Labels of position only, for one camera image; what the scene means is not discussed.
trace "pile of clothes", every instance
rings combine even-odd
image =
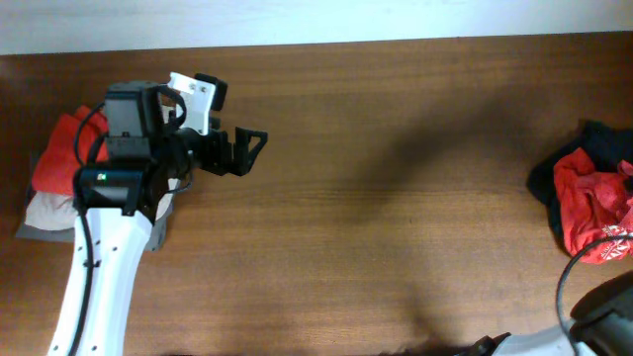
[[[547,207],[549,226],[576,255],[608,236],[633,234],[633,130],[587,122],[581,135],[537,165],[527,187]],[[633,254],[618,240],[590,251],[581,261],[600,264]]]
[[[44,153],[34,162],[35,168],[27,197],[24,222],[16,236],[53,241],[74,240],[74,223],[77,212],[72,206],[72,178],[79,168],[74,155],[74,139],[79,124],[90,113],[82,106],[73,115],[63,114],[55,125]],[[103,113],[96,113],[81,131],[78,152],[87,160],[92,142],[108,130]],[[97,161],[108,159],[102,145]],[[169,189],[178,186],[179,180],[170,179]],[[147,249],[156,250],[164,240],[166,217],[172,211],[172,194],[165,195],[158,204],[156,224]]]

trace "wood grain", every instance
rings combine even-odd
[[[136,275],[126,354],[371,354],[555,322],[569,260],[529,169],[580,120],[630,127],[633,36],[0,57],[0,345],[43,354],[71,247],[12,237],[28,154],[129,79],[207,72],[225,126],[270,134],[242,178],[199,172]],[[565,297],[631,268],[580,266]]]

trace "red cloth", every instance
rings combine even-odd
[[[596,172],[582,148],[554,166],[554,184],[561,202],[565,247],[576,255],[593,241],[633,232],[633,199],[624,182],[633,165],[621,161],[617,173]],[[633,253],[630,241],[614,241],[589,251],[583,262],[600,264]]]
[[[48,146],[40,157],[31,184],[40,192],[72,195],[72,177],[79,168],[75,159],[74,139],[81,121],[90,113],[90,109],[82,106],[74,116],[63,114],[48,140]],[[85,162],[92,142],[108,130],[105,116],[96,113],[83,128],[79,137],[79,156]],[[99,150],[97,161],[108,159],[105,145]]]

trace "black cloth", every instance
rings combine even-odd
[[[579,137],[539,163],[527,178],[527,189],[547,207],[550,228],[563,243],[561,203],[554,186],[554,165],[576,149],[582,148],[598,172],[617,172],[621,160],[633,163],[633,130],[614,130],[603,123],[587,122]]]

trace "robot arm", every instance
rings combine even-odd
[[[117,208],[89,209],[86,218],[92,234],[95,263],[76,354],[122,355],[136,268],[149,240],[152,224],[140,212],[124,217],[122,210]],[[80,220],[78,217],[75,222],[70,277],[48,355],[68,355],[76,335],[88,261]]]
[[[633,353],[633,271],[587,293],[572,309],[571,333],[578,354],[560,326],[529,335],[480,339],[459,356],[594,356]]]
[[[93,147],[94,156],[74,177],[79,212],[74,254],[48,355],[123,354],[136,268],[158,202],[173,193],[167,180],[183,179],[195,168],[242,176],[267,142],[267,133],[236,128],[231,143],[218,130],[210,111],[223,106],[226,84],[221,80],[171,76],[167,86],[136,81],[108,90],[109,132],[96,144],[106,143],[109,161],[96,163],[99,147]],[[180,107],[167,123],[159,95]],[[259,141],[249,149],[253,138]]]

